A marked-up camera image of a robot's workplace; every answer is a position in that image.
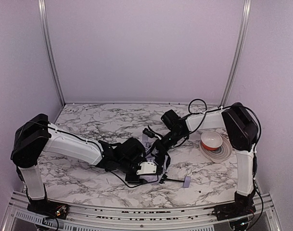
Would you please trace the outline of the lilac folding umbrella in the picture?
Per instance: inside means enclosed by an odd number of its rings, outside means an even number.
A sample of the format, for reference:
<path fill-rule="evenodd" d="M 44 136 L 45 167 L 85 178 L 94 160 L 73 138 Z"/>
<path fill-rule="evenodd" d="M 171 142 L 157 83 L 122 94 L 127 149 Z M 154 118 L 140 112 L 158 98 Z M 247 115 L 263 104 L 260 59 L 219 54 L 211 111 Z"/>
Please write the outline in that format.
<path fill-rule="evenodd" d="M 160 137 L 150 131 L 146 131 L 142 135 L 142 144 L 145 147 L 143 157 L 146 159 L 139 164 L 136 175 L 144 184 L 160 184 L 165 181 L 174 181 L 182 183 L 183 188 L 188 188 L 191 182 L 189 176 L 185 176 L 182 180 L 168 178 L 167 169 L 171 162 L 168 151 L 173 148 L 178 138 L 172 136 L 169 132 L 165 136 Z"/>

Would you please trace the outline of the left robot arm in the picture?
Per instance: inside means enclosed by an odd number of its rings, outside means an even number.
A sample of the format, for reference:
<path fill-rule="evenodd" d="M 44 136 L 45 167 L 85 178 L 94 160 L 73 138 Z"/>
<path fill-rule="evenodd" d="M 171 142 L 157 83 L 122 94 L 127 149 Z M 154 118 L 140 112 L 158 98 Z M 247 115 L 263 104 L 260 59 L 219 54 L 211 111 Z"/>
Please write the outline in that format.
<path fill-rule="evenodd" d="M 146 173 L 145 148 L 137 139 L 110 144 L 92 141 L 59 129 L 39 114 L 21 126 L 15 134 L 11 160 L 26 185 L 27 209 L 51 217 L 66 218 L 68 205 L 47 199 L 38 167 L 42 153 L 61 154 L 82 160 L 105 171 L 120 170 L 126 174 Z"/>

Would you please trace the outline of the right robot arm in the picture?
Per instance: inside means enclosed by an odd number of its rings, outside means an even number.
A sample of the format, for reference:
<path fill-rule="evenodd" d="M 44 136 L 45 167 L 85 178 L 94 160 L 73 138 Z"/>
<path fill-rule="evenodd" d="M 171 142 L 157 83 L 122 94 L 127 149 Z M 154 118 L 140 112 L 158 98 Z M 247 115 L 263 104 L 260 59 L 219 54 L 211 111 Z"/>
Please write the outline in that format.
<path fill-rule="evenodd" d="M 180 117 L 173 110 L 164 113 L 161 120 L 169 133 L 159 137 L 149 148 L 149 154 L 165 156 L 180 139 L 187 140 L 199 129 L 225 128 L 229 143 L 234 148 L 238 165 L 238 184 L 234 202 L 215 206 L 212 214 L 217 220 L 225 220 L 253 214 L 256 209 L 253 197 L 257 193 L 255 175 L 257 172 L 256 146 L 261 137 L 261 124 L 256 114 L 237 102 L 204 112 L 189 112 Z"/>

